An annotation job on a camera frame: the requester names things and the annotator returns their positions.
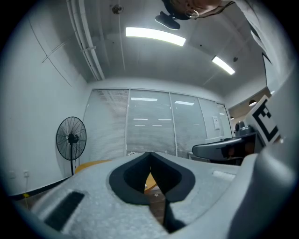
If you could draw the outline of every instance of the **gray foam surface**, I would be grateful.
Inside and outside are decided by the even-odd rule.
[[[163,153],[166,159],[194,173],[194,188],[182,202],[171,204],[174,217],[187,225],[169,234],[153,217],[148,206],[121,201],[111,190],[109,176],[120,165],[142,154],[87,168],[45,195],[33,208],[44,220],[71,191],[85,194],[62,233],[73,238],[169,238],[224,239],[250,183],[256,155],[244,159],[241,167],[186,160]],[[233,180],[213,172],[236,174]]]
[[[251,181],[257,154],[245,157],[235,179],[215,204],[193,223],[185,226],[168,239],[226,239],[230,224],[237,212]]]
[[[185,200],[171,203],[174,217],[185,224],[192,223],[211,208],[231,184],[230,180],[214,176],[213,172],[218,171],[235,175],[240,168],[239,166],[198,162],[164,153],[157,154],[189,169],[195,176],[194,188]]]
[[[69,192],[75,190],[85,193],[85,197],[64,226],[64,234],[84,239],[152,239],[167,235],[148,206],[121,201],[108,182],[115,168],[141,155],[127,156],[79,172],[46,195],[32,211],[44,220]]]

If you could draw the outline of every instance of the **window blinds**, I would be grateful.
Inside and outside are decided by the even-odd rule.
[[[225,110],[225,106],[221,104],[217,104],[218,112],[220,115],[223,133],[225,138],[232,138],[232,131],[229,123],[228,114]]]
[[[124,156],[128,92],[92,91],[84,117],[87,141],[81,164]]]
[[[176,155],[169,94],[130,91],[127,154],[157,151]]]
[[[204,144],[206,128],[197,97],[170,94],[177,138],[178,157],[188,158],[197,144]]]

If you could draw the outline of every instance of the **fan stand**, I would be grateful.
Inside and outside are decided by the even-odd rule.
[[[73,169],[73,144],[76,144],[79,141],[78,135],[73,135],[70,133],[68,136],[66,136],[66,139],[70,143],[70,158],[71,158],[71,175],[74,175],[74,169]]]
[[[70,156],[71,156],[71,175],[74,175],[74,169],[73,169],[73,144],[70,144]]]

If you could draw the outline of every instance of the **hair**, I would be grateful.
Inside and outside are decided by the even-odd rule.
[[[170,3],[171,3],[172,5],[175,5],[174,0],[170,0]],[[230,1],[230,2],[228,2],[227,4],[225,4],[224,6],[221,6],[221,5],[220,5],[220,6],[218,6],[216,9],[214,9],[214,10],[208,12],[208,13],[199,15],[197,18],[206,18],[206,17],[209,17],[209,16],[213,16],[213,15],[220,14],[220,13],[223,12],[223,10],[224,10],[225,8],[227,8],[228,6],[230,6],[230,5],[234,4],[234,3],[235,3],[234,1]]]

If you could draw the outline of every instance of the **wall outlet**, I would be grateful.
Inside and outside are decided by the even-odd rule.
[[[29,172],[27,170],[24,170],[24,177],[29,177]]]
[[[8,172],[8,176],[9,176],[9,178],[11,178],[11,179],[16,178],[15,172],[12,171],[12,170]]]

